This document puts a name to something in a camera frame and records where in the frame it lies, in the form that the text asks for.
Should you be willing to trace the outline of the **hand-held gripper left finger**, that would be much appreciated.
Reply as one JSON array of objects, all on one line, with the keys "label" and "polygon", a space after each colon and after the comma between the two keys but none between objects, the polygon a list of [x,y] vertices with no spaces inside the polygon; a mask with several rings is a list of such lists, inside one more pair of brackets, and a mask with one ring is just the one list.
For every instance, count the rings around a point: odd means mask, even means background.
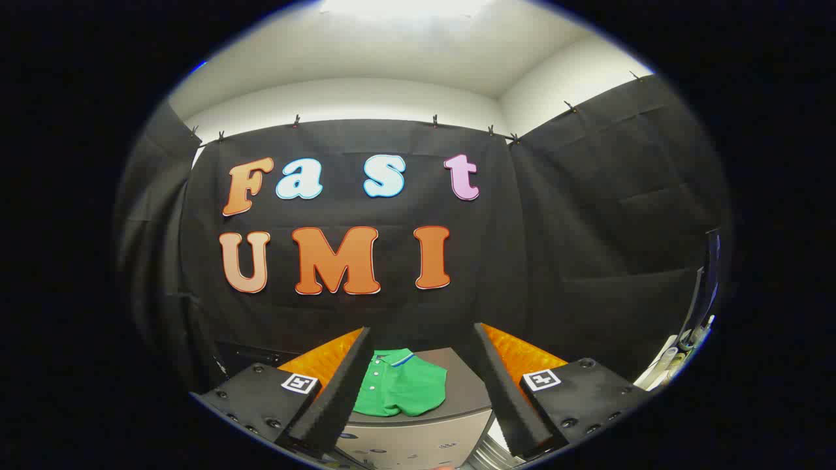
[{"label": "hand-held gripper left finger", "polygon": [[209,413],[293,458],[334,451],[372,358],[372,330],[358,328],[283,365],[268,355],[192,398]]}]

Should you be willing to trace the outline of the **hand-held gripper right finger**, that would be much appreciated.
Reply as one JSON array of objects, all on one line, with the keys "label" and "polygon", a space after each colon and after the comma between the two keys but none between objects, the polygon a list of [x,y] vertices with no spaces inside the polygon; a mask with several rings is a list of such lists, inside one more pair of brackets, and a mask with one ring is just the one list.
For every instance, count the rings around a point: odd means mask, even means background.
[{"label": "hand-held gripper right finger", "polygon": [[603,434],[654,396],[600,361],[568,362],[484,323],[472,327],[472,369],[511,455],[526,461]]}]

